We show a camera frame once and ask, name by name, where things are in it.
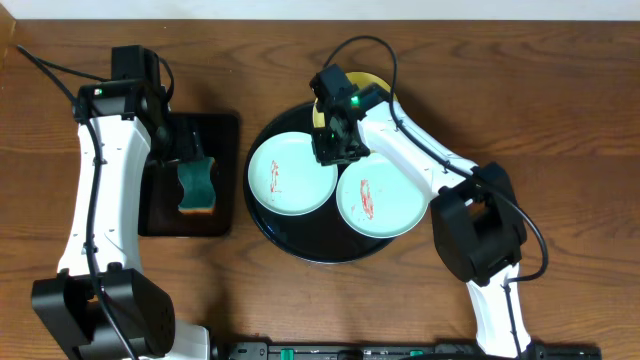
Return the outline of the black square tray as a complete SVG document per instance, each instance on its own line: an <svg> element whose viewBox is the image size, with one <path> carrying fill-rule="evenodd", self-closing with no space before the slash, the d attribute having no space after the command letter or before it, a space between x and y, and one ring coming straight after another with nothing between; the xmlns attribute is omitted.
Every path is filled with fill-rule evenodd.
<svg viewBox="0 0 640 360"><path fill-rule="evenodd" d="M217 237L231 227L239 147L239 120L232 114L190 114L198 123L205 157L212 157L211 182L216 192L212 214L183 214L183 188L169 158L148 160L142 175L138 234L141 236Z"/></svg>

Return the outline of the yellow plate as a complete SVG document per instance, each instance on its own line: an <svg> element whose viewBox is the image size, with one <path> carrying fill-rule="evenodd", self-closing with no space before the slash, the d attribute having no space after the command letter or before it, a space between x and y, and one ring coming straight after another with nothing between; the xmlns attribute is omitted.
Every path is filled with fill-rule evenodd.
<svg viewBox="0 0 640 360"><path fill-rule="evenodd" d="M374 74L367 72L347 72L346 76L352 84L357 85L359 88L364 88L370 84L377 84L387 92L390 91L390 85ZM324 113L317 108L318 103L319 100L315 99L312 113L313 128L326 126Z"/></svg>

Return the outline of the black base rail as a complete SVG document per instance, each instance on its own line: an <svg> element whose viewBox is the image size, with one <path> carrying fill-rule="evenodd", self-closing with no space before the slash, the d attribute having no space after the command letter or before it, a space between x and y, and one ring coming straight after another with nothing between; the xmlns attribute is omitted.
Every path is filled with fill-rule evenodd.
<svg viewBox="0 0 640 360"><path fill-rule="evenodd" d="M430 346L347 346L308 344L268 344L241 342L227 345L218 354L224 360L486 360L503 359L487 355L479 346L441 343ZM531 344L519 359L602 360L601 350L591 346L546 346Z"/></svg>

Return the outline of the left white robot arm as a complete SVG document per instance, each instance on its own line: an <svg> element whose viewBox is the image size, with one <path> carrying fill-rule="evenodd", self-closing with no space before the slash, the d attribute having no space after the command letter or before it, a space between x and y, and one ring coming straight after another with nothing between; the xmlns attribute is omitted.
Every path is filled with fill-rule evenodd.
<svg viewBox="0 0 640 360"><path fill-rule="evenodd" d="M70 359L210 359L207 328L176 318L144 276L138 221L143 170L166 118L164 90L144 80L78 91L81 168L57 274L33 284L35 313Z"/></svg>

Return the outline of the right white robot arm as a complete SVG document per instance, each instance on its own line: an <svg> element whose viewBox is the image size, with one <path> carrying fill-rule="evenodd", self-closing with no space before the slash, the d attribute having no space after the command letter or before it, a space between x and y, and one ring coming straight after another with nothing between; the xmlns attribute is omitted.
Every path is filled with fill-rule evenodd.
<svg viewBox="0 0 640 360"><path fill-rule="evenodd" d="M519 359L528 349L517 285L521 247L535 225L519 207L506 171L460 157L420 128L393 88L370 83L312 85L314 153L323 165L380 154L430 198L434 243L464 282L488 356Z"/></svg>

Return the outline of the green yellow sponge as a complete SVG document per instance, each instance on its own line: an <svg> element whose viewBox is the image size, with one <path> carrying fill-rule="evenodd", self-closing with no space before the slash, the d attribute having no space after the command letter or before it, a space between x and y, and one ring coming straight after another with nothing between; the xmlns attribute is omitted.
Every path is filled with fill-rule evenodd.
<svg viewBox="0 0 640 360"><path fill-rule="evenodd" d="M178 165L178 180L183 188L183 198L178 210L183 214L212 214L216 206L216 192L211 182L211 170L215 160L201 160Z"/></svg>

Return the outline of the black round tray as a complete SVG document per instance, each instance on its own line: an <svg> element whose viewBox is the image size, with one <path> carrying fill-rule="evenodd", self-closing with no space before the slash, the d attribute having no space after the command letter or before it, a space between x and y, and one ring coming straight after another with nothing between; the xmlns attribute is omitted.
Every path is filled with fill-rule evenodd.
<svg viewBox="0 0 640 360"><path fill-rule="evenodd" d="M314 110L304 103L278 115L259 133L247 155L243 189L249 214L263 235L281 250L301 259L336 264L368 257L390 244L395 237L372 238L348 226L339 214L335 190L319 209L300 216L269 211L250 190L250 160L269 138L285 132L311 133Z"/></svg>

